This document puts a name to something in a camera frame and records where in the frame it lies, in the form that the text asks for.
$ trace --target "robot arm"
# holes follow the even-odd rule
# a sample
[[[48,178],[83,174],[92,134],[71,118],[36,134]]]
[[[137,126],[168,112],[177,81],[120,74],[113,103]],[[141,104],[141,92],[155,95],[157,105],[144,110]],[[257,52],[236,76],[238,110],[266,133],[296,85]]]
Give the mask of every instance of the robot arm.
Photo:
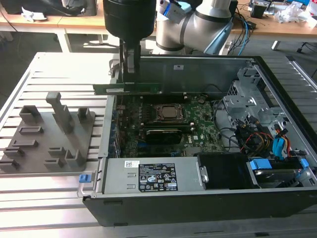
[[[120,39],[120,80],[136,82],[140,41],[154,30],[156,0],[104,0],[106,29]]]
[[[158,2],[164,8],[164,1]],[[162,13],[157,17],[157,47],[153,54],[182,53],[184,46],[209,55],[217,55],[232,29],[229,5],[231,0],[203,0],[191,11],[189,4],[179,2],[185,15],[178,21],[179,11]]]
[[[175,0],[104,0],[106,29],[120,39],[119,81],[131,87],[137,82],[140,41],[152,34],[156,11],[157,46],[165,53],[189,46],[217,54],[232,28],[230,2],[203,0],[193,12]]]

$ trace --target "blue latch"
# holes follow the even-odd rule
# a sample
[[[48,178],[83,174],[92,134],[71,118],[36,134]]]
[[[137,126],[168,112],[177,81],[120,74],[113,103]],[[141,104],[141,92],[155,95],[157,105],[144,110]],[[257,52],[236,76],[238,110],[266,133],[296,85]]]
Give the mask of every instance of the blue latch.
[[[303,166],[303,169],[309,167],[309,164],[306,159],[301,159],[301,164]]]
[[[79,182],[80,183],[91,182],[91,175],[80,175],[79,176]]]
[[[268,159],[253,159],[250,162],[252,170],[271,170],[272,166]]]

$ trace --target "blue cable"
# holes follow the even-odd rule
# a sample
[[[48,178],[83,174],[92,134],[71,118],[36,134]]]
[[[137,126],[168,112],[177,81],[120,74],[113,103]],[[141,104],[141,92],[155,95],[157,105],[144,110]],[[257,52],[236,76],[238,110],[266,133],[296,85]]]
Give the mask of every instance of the blue cable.
[[[238,55],[241,55],[241,53],[243,52],[243,50],[244,50],[244,48],[246,46],[246,41],[247,41],[247,37],[248,37],[248,25],[247,25],[246,21],[243,21],[243,22],[246,25],[246,36],[244,37],[244,41],[243,41],[242,47],[241,47],[240,52],[239,52]]]

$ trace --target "gray carpet floor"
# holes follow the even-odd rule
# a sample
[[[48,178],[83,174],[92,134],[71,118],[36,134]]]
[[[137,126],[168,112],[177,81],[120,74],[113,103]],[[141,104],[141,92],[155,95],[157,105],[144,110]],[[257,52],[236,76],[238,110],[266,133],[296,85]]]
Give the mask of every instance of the gray carpet floor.
[[[0,108],[14,89],[16,83],[27,69],[37,52],[61,52],[59,42],[54,34],[48,33],[12,33],[14,40],[0,44]],[[69,35],[73,52],[116,53],[116,48],[101,48],[97,35]],[[302,68],[311,75],[317,68],[317,47],[303,48],[302,53],[296,50],[301,43],[282,42],[277,51],[271,50],[271,41],[250,40],[242,55],[244,56],[293,56]]]

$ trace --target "blue drive latch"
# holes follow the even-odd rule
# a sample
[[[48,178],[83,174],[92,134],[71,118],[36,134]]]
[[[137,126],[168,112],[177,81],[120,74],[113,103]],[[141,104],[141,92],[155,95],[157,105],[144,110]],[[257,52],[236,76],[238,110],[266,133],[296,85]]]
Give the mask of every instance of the blue drive latch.
[[[272,166],[269,160],[263,159],[263,158],[253,159],[250,162],[250,165],[252,170],[271,170],[272,169]]]

